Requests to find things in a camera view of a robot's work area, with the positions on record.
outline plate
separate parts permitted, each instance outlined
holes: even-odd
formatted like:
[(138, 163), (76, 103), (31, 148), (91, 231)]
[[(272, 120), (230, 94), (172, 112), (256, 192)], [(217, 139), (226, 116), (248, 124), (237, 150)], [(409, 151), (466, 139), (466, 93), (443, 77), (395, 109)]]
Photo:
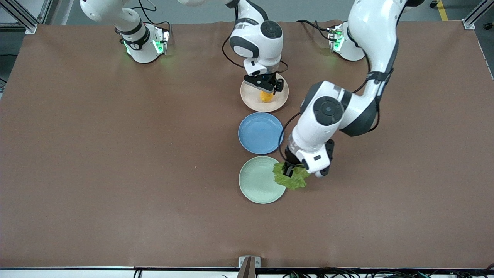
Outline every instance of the plate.
[(273, 167), (278, 161), (269, 156), (257, 156), (247, 161), (239, 174), (240, 190), (247, 199), (257, 204), (278, 200), (286, 187), (277, 184)]
[(239, 126), (242, 146), (255, 154), (268, 154), (278, 148), (283, 126), (275, 116), (268, 113), (252, 113)]
[[(276, 74), (276, 78), (285, 80), (280, 74)], [(288, 84), (285, 80), (285, 85), (281, 92), (277, 92), (270, 102), (262, 102), (260, 90), (242, 82), (240, 85), (240, 96), (244, 103), (252, 110), (257, 112), (272, 112), (280, 109), (288, 99)]]

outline light green plate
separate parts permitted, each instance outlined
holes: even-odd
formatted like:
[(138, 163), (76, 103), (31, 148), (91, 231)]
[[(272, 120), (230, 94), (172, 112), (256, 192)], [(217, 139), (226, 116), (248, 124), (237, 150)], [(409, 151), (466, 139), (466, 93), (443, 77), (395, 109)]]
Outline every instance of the light green plate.
[(275, 183), (273, 167), (278, 161), (269, 156), (257, 156), (247, 161), (239, 174), (242, 193), (254, 203), (269, 204), (278, 200), (286, 187)]

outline green led light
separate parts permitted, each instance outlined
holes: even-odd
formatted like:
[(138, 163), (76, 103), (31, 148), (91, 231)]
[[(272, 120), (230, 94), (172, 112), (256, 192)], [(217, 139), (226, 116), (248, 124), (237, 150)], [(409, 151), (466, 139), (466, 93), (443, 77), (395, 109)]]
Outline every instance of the green led light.
[(333, 47), (334, 51), (340, 51), (344, 41), (345, 38), (343, 36), (340, 36), (339, 39), (336, 42), (334, 42), (334, 47)]
[(163, 46), (162, 46), (162, 43), (160, 43), (159, 41), (155, 41), (155, 40), (153, 40), (153, 43), (154, 43), (154, 46), (155, 46), (155, 48), (156, 48), (156, 52), (157, 52), (158, 54), (163, 53)]
[(123, 45), (125, 46), (125, 48), (127, 49), (127, 53), (130, 55), (130, 50), (128, 49), (128, 45), (126, 42), (123, 42)]

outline black cable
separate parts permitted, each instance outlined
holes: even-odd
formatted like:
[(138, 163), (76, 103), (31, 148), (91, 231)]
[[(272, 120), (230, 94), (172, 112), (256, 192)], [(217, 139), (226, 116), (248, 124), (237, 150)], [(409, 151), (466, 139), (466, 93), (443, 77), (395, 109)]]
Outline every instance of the black cable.
[(336, 25), (333, 25), (333, 26), (329, 26), (328, 28), (321, 28), (321, 27), (319, 27), (319, 26), (316, 26), (314, 23), (312, 23), (312, 22), (310, 22), (310, 21), (308, 21), (308, 20), (305, 20), (305, 19), (300, 19), (300, 20), (297, 20), (297, 22), (307, 23), (307, 24), (309, 24), (310, 26), (312, 26), (312, 27), (314, 27), (314, 28), (318, 28), (318, 29), (319, 29), (319, 30), (321, 30), (321, 31), (327, 31), (327, 30), (328, 30), (328, 28), (333, 28), (333, 27), (335, 27), (335, 26), (338, 26), (338, 25), (339, 25), (339, 24), (336, 24)]
[(282, 152), (281, 152), (281, 144), (282, 144), (282, 142), (283, 142), (283, 134), (285, 134), (285, 129), (286, 129), (286, 128), (287, 128), (287, 126), (290, 124), (290, 122), (291, 122), (291, 121), (293, 121), (293, 119), (295, 119), (298, 115), (300, 115), (300, 112), (297, 112), (295, 115), (293, 115), (293, 116), (292, 116), (292, 117), (291, 117), (291, 118), (287, 121), (287, 123), (283, 126), (283, 129), (281, 130), (281, 133), (280, 133), (280, 138), (278, 139), (278, 151), (280, 152), (281, 158), (282, 158), (285, 162), (287, 162), (287, 163), (291, 164), (291, 165), (292, 165), (292, 166), (294, 166), (294, 167), (300, 167), (300, 168), (303, 168), (304, 166), (302, 166), (302, 165), (295, 165), (295, 164), (290, 163), (290, 162), (289, 162), (289, 161), (285, 158), (285, 156), (282, 154)]
[[(239, 19), (239, 8), (238, 8), (237, 6), (235, 6), (235, 20), (237, 20), (237, 19)], [(230, 61), (232, 64), (234, 64), (234, 65), (236, 65), (236, 66), (238, 66), (238, 67), (241, 67), (241, 68), (245, 68), (244, 66), (239, 65), (239, 64), (237, 64), (237, 63), (235, 63), (235, 62), (234, 62), (234, 61), (233, 61), (230, 57), (228, 57), (228, 55), (227, 55), (227, 54), (226, 54), (226, 52), (225, 52), (225, 44), (226, 44), (226, 42), (230, 39), (230, 36), (231, 36), (231, 35), (232, 35), (232, 33), (230, 33), (230, 34), (226, 37), (225, 41), (223, 42), (223, 45), (221, 46), (221, 52), (223, 52), (223, 55), (225, 56), (225, 58), (227, 58), (227, 59), (228, 59), (228, 61)]]
[(431, 273), (431, 274), (429, 274), (429, 275), (427, 275), (427, 276), (428, 276), (428, 277), (431, 277), (431, 276), (433, 276), (434, 274), (436, 274), (436, 272), (438, 272), (438, 271), (439, 271), (439, 269), (436, 269), (433, 273)]
[(336, 39), (326, 37), (326, 36), (323, 34), (323, 31), (326, 31), (326, 32), (327, 32), (327, 31), (328, 31), (328, 28), (333, 28), (333, 27), (335, 27), (335, 26), (337, 26), (337, 25), (339, 25), (339, 24), (337, 24), (337, 25), (333, 25), (333, 26), (329, 26), (329, 27), (327, 27), (327, 28), (321, 28), (321, 27), (319, 27), (319, 23), (317, 23), (317, 20), (316, 20), (316, 21), (314, 21), (314, 23), (312, 23), (312, 22), (310, 22), (310, 21), (308, 21), (308, 20), (305, 20), (305, 19), (297, 20), (297, 22), (307, 23), (307, 24), (309, 24), (310, 26), (312, 26), (312, 27), (316, 28), (316, 29), (319, 31), (319, 33), (321, 34), (321, 36), (323, 36), (323, 38), (325, 38), (325, 39), (326, 39), (326, 40), (328, 40), (328, 41), (332, 41), (332, 42), (336, 42), (336, 41), (337, 41)]
[(225, 57), (228, 59), (228, 61), (230, 61), (232, 64), (234, 64), (234, 65), (236, 65), (238, 67), (244, 68), (244, 66), (239, 65), (239, 64), (235, 63), (232, 59), (230, 59), (230, 57), (228, 57), (228, 55), (225, 52), (225, 44), (226, 44), (226, 42), (228, 41), (229, 38), (230, 38), (230, 35), (228, 35), (226, 37), (225, 41), (223, 42), (223, 45), (221, 46), (221, 51), (223, 52), (223, 55), (225, 55)]
[(371, 72), (371, 62), (369, 61), (369, 56), (367, 56), (367, 54), (364, 52), (364, 56), (366, 58), (366, 61), (367, 61), (367, 73)]
[(141, 278), (142, 276), (142, 269), (136, 269), (135, 272), (134, 272), (134, 278)]
[(357, 275), (358, 278), (361, 278), (360, 275), (358, 273), (356, 273), (355, 271), (351, 270), (351, 269), (346, 269), (347, 272), (353, 272), (355, 275)]
[(148, 14), (146, 13), (146, 10), (149, 10), (149, 11), (156, 11), (156, 10), (158, 10), (158, 9), (156, 8), (156, 6), (154, 7), (154, 8), (155, 8), (154, 10), (151, 10), (151, 9), (145, 8), (145, 7), (142, 5), (141, 0), (138, 0), (138, 1), (139, 1), (139, 6), (140, 6), (140, 7), (137, 7), (137, 8), (142, 9), (142, 12), (144, 13), (144, 16), (146, 17), (146, 19), (147, 19), (147, 20), (148, 20), (151, 24), (154, 24), (154, 25), (160, 25), (160, 24), (166, 23), (166, 24), (168, 24), (168, 29), (169, 29), (169, 31), (170, 31), (170, 33), (171, 33), (171, 23), (169, 23), (168, 21), (153, 22), (153, 21), (149, 18)]
[(280, 60), (280, 63), (284, 64), (286, 66), (286, 68), (284, 70), (279, 70), (278, 72), (283, 73), (283, 72), (287, 71), (288, 70), (288, 64), (283, 62), (282, 60)]
[(374, 278), (378, 274), (385, 274), (385, 278), (417, 278), (417, 274), (405, 274), (402, 272), (392, 272), (392, 271), (379, 271), (371, 275)]
[(362, 85), (360, 85), (360, 87), (358, 87), (355, 91), (353, 91), (352, 93), (356, 93), (360, 90), (362, 90), (362, 88), (367, 84), (367, 79), (362, 83)]
[(333, 38), (326, 37), (326, 36), (323, 34), (323, 32), (321, 31), (321, 28), (319, 27), (319, 24), (317, 23), (317, 20), (315, 21), (315, 23), (316, 23), (316, 28), (317, 28), (317, 30), (319, 31), (319, 33), (321, 34), (321, 36), (323, 36), (323, 38), (325, 38), (325, 39), (326, 39), (326, 40), (328, 40), (328, 41), (332, 41), (332, 42), (336, 42), (336, 41), (338, 41), (337, 39), (333, 39)]
[(151, 9), (149, 9), (149, 8), (144, 8), (144, 7), (133, 7), (133, 8), (131, 8), (131, 9), (133, 9), (133, 10), (135, 10), (135, 9), (141, 9), (141, 10), (148, 10), (148, 11), (157, 11), (157, 10), (158, 10), (156, 7), (155, 7), (155, 9), (154, 9), (154, 10), (151, 10)]

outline green lettuce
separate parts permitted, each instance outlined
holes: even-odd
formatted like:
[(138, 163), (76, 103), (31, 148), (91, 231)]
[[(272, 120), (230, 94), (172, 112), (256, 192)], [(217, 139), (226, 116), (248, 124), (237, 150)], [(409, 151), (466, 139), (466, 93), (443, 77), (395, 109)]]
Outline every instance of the green lettuce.
[(293, 170), (293, 175), (291, 178), (283, 175), (283, 165), (284, 163), (276, 163), (273, 168), (273, 173), (275, 174), (275, 182), (279, 185), (283, 185), (288, 189), (294, 190), (297, 188), (303, 188), (307, 185), (305, 179), (310, 176), (310, 174), (302, 167), (295, 167)]

